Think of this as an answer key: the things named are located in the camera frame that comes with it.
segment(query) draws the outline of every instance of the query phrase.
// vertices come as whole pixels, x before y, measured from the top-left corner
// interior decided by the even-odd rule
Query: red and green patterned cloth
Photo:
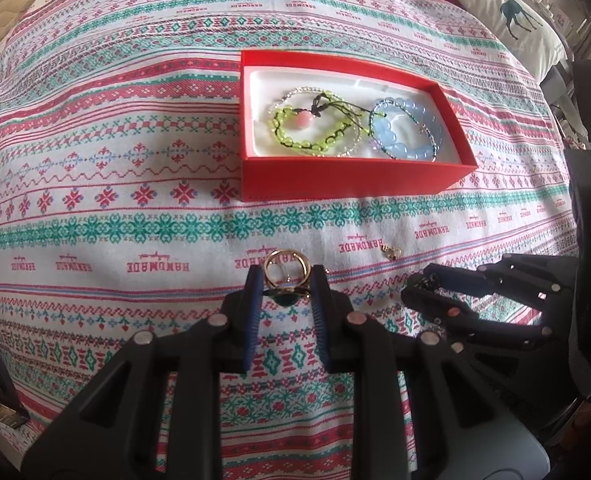
[[[479,170],[436,196],[240,202],[245,48],[437,80]],[[429,262],[474,268],[506,252],[574,250],[561,148],[533,78],[441,0],[52,0],[31,10],[0,53],[0,353],[32,420],[0,431],[26,450],[135,332],[188,329],[272,248],[301,250],[355,308],[417,333],[422,321],[398,291]],[[403,256],[389,262],[381,244]],[[533,317],[498,298],[474,306]],[[265,300],[252,369],[222,379],[226,478],[346,478],[352,387],[323,371],[310,305]],[[411,432],[408,441],[413,449]],[[162,438],[161,467],[164,451]]]

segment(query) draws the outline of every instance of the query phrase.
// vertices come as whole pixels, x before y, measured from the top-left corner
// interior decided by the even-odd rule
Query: deer print
[[[507,29],[509,30],[509,34],[511,36],[513,36],[513,38],[515,40],[519,40],[519,38],[513,33],[513,31],[511,30],[511,23],[515,22],[515,25],[517,25],[520,28],[523,28],[525,31],[531,33],[533,32],[533,30],[535,30],[535,25],[541,25],[537,19],[535,19],[531,14],[529,14],[528,12],[526,12],[522,6],[515,0],[508,0],[506,2],[504,2],[500,7],[499,7],[499,11],[504,14],[504,16],[507,19]],[[533,30],[531,30],[531,28],[526,28],[524,25],[522,25],[522,23],[520,23],[517,20],[518,15],[521,14],[523,15],[526,19],[527,22],[529,22],[529,25],[531,25],[531,28]]]

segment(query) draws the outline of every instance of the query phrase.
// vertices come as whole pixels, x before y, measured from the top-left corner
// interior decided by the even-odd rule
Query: gold ring band
[[[290,256],[294,256],[295,259],[298,260],[299,264],[302,266],[303,270],[303,278],[295,284],[290,283],[289,288],[297,288],[308,282],[311,276],[311,263],[309,261],[309,258],[304,256],[304,254],[302,254],[300,251],[296,251],[295,249],[278,249],[269,254],[269,256],[267,256],[264,260],[264,280],[266,284],[271,288],[281,288],[280,285],[275,283],[269,277],[268,266],[273,262],[273,260],[275,260],[278,256],[281,256],[282,254],[289,254]]]

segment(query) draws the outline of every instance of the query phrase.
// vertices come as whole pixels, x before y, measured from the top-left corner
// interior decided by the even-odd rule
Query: silver screw
[[[363,312],[349,312],[347,314],[347,321],[351,323],[351,325],[363,325],[367,322],[367,314]]]
[[[153,334],[148,330],[140,330],[133,336],[136,345],[147,345],[153,341]]]
[[[428,346],[435,346],[440,342],[440,336],[431,331],[422,332],[422,335],[419,338],[422,343]]]
[[[226,317],[226,314],[216,312],[215,314],[211,314],[211,316],[209,316],[208,322],[211,326],[224,326],[228,320],[229,318]]]

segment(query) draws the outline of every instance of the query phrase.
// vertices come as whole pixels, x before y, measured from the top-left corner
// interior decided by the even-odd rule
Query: pink bead
[[[303,110],[295,116],[295,126],[303,130],[311,126],[313,119],[313,114],[309,110]]]

